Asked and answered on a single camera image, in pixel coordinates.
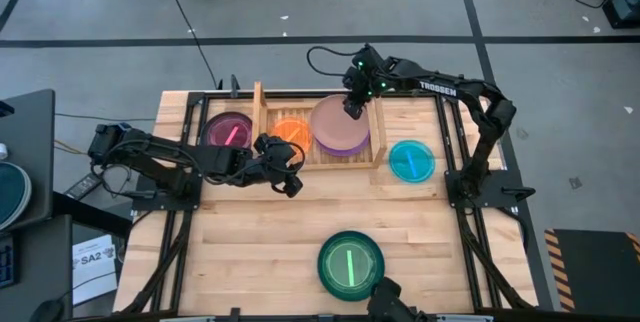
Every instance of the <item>orange petri dish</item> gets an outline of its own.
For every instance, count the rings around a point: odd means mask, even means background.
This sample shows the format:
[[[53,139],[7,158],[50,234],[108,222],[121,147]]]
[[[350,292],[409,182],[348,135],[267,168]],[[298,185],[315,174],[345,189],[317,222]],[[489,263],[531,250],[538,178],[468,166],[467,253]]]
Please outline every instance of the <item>orange petri dish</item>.
[[[278,136],[283,141],[293,142],[302,147],[305,154],[309,152],[311,148],[311,129],[307,121],[300,118],[285,117],[276,121],[269,135]],[[296,151],[296,155],[291,159],[292,163],[300,162],[302,156],[297,148],[292,147]]]

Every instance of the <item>gray round object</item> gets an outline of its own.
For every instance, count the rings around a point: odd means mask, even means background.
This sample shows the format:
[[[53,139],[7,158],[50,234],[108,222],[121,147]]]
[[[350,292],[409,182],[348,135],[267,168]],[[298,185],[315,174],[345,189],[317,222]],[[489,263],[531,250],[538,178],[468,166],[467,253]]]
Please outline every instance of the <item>gray round object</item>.
[[[0,231],[11,226],[31,199],[31,179],[22,168],[0,162]]]

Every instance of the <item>wooden dish rack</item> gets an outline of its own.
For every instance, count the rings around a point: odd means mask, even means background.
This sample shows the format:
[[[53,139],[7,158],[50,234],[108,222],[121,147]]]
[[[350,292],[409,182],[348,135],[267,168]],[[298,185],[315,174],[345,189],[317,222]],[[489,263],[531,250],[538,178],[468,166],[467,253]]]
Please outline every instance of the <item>wooden dish rack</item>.
[[[311,111],[319,101],[319,98],[287,102],[267,101],[262,83],[256,82],[253,94],[254,138],[260,133],[269,133],[275,123],[284,117],[300,118],[309,123]],[[318,143],[312,142],[309,151],[306,152],[303,170],[378,168],[387,151],[382,101],[373,99],[366,107],[369,115],[369,144],[353,156],[337,157],[325,152]]]

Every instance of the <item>butcher block table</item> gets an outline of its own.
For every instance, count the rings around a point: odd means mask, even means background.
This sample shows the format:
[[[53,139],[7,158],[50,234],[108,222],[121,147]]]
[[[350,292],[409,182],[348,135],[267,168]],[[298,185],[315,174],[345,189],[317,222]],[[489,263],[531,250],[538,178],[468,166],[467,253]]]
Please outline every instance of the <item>butcher block table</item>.
[[[163,93],[154,135],[179,140],[188,93]],[[401,140],[425,143],[436,159],[433,176],[419,184],[401,181],[388,166],[387,151],[375,170],[303,168],[298,176],[304,188],[292,199],[274,193],[268,184],[238,188],[205,183],[191,226],[180,315],[229,315],[233,307],[239,307],[242,315],[366,314],[366,300],[338,300],[318,278],[320,247],[344,230],[363,232],[378,243],[385,274],[402,286],[401,299],[407,305],[428,313],[473,311],[456,214],[447,200],[446,159],[435,99],[383,98],[380,102],[388,150]],[[479,138],[477,127],[466,107],[460,107],[473,151]],[[198,108],[191,144],[196,140]],[[453,116],[449,106],[445,108],[460,168]],[[252,100],[215,99],[208,118],[224,111],[251,116]],[[489,161],[492,169],[503,166],[499,150],[496,147]],[[535,305],[517,222],[493,209],[483,213],[494,262],[520,295]],[[156,268],[165,220],[166,212],[155,211],[131,232],[115,311],[133,300]],[[179,225],[177,218],[174,233]],[[484,271],[477,260],[476,266],[483,303],[489,307]],[[173,278],[170,269],[164,283],[163,309],[169,306]]]

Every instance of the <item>yellow black caution stripe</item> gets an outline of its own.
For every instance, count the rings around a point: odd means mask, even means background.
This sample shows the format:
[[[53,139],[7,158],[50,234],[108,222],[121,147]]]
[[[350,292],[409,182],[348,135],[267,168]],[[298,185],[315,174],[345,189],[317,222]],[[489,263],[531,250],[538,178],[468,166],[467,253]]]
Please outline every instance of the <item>yellow black caution stripe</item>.
[[[562,250],[560,249],[560,241],[552,229],[544,231],[544,239],[547,243],[547,251],[551,259],[551,268],[553,276],[556,280],[556,289],[560,297],[560,306],[565,312],[572,312],[576,306],[571,296],[571,287],[569,287],[569,276],[562,261]]]
[[[627,233],[627,237],[631,240],[633,249],[636,250],[636,258],[638,258],[638,263],[640,263],[640,239],[638,239],[638,237],[633,233]]]

